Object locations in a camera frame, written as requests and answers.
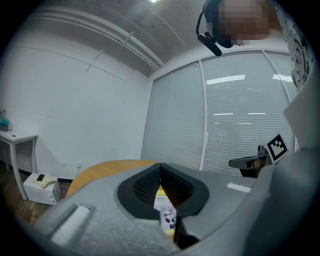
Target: ceiling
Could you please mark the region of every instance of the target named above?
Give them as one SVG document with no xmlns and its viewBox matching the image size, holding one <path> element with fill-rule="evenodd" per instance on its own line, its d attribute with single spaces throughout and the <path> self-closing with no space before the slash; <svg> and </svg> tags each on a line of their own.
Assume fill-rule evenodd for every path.
<svg viewBox="0 0 320 256">
<path fill-rule="evenodd" d="M 114 28 L 111 29 L 110 25 L 108 29 L 113 31 L 116 38 L 121 37 L 121 42 L 132 44 L 140 55 L 143 53 L 146 56 L 144 60 L 149 64 L 150 70 L 143 73 L 149 75 L 173 56 L 199 46 L 195 28 L 204 2 L 205 0 L 49 0 L 44 4 L 48 9 L 45 10 L 46 13 L 42 10 L 44 15 L 41 17 L 52 17 L 55 12 L 55 17 L 59 16 L 61 21 L 62 18 L 65 21 L 66 9 L 68 15 L 69 9 L 73 9 L 76 11 L 72 14 L 73 22 L 78 21 L 81 16 L 86 24 L 100 28 L 103 22 L 95 23 L 96 19 L 92 18 L 99 17 L 116 25 L 125 33 L 119 33 L 119 29 L 113 31 Z M 91 20 L 88 21 L 89 18 L 83 13 L 90 14 Z M 200 29 L 205 30 L 204 21 Z"/>
</svg>

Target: white paper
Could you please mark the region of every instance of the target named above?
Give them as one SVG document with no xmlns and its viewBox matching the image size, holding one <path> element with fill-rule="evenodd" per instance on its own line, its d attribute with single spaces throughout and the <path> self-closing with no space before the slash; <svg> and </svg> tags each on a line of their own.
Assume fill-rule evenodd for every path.
<svg viewBox="0 0 320 256">
<path fill-rule="evenodd" d="M 161 227 L 168 236 L 175 233 L 177 225 L 177 210 L 174 208 L 163 190 L 158 190 L 155 196 L 154 208 L 160 212 Z"/>
</svg>

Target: white box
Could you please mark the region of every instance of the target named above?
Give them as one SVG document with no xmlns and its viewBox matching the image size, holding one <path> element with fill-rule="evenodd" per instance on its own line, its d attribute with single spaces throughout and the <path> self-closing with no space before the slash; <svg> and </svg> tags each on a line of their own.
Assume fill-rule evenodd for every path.
<svg viewBox="0 0 320 256">
<path fill-rule="evenodd" d="M 38 178 L 39 175 L 40 173 L 32 173 L 23 183 L 28 199 L 41 204 L 56 205 L 59 202 L 61 193 L 58 178 L 50 175 L 56 182 L 46 188 L 41 188 L 33 182 L 33 179 Z"/>
</svg>

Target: white wall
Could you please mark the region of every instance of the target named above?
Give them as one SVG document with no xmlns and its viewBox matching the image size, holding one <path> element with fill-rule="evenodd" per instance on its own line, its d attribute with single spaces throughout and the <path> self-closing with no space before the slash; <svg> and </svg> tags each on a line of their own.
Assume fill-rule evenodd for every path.
<svg viewBox="0 0 320 256">
<path fill-rule="evenodd" d="M 38 132 L 39 172 L 73 179 L 76 162 L 83 171 L 105 161 L 140 159 L 148 78 L 115 58 L 109 41 L 67 24 L 61 35 L 61 25 L 33 27 L 13 42 L 0 76 L 0 109 L 14 126 Z M 86 40 L 74 40 L 75 34 Z M 101 47 L 105 53 L 87 71 Z M 18 167 L 31 171 L 31 145 L 17 151 Z"/>
</svg>

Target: wooden floor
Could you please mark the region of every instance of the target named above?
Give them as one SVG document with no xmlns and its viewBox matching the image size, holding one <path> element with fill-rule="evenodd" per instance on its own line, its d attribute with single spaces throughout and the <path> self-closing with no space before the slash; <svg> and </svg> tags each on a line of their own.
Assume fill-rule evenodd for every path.
<svg viewBox="0 0 320 256">
<path fill-rule="evenodd" d="M 20 173 L 20 177 L 22 182 L 24 182 L 28 178 L 28 175 Z M 68 188 L 70 186 L 69 183 L 61 182 L 59 185 L 60 187 L 66 186 Z M 60 199 L 66 197 L 66 187 L 61 187 Z M 13 170 L 7 171 L 2 165 L 0 165 L 0 188 L 2 190 L 2 197 L 7 203 L 7 206 L 12 214 L 31 225 L 34 225 L 37 219 L 41 217 L 50 207 L 48 204 L 24 200 L 18 189 Z"/>
</svg>

